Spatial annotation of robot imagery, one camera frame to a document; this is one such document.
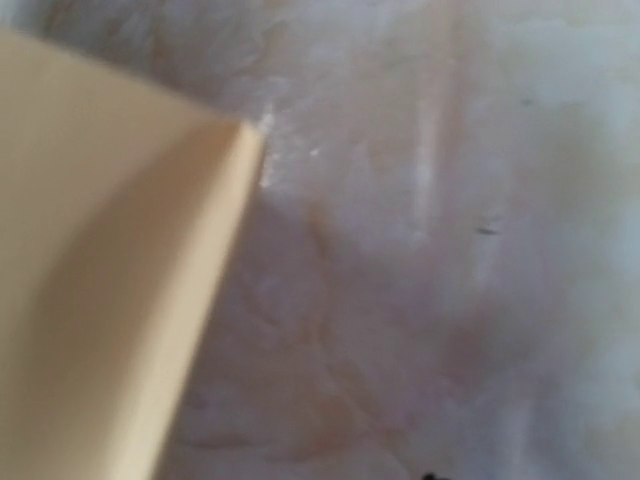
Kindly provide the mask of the brown paper bag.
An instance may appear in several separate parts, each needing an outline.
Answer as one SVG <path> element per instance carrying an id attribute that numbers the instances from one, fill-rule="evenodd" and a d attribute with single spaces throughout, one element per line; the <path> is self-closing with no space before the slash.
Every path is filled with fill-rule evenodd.
<path id="1" fill-rule="evenodd" d="M 253 125 L 1 33 L 1 475 L 149 479 L 264 157 Z"/>

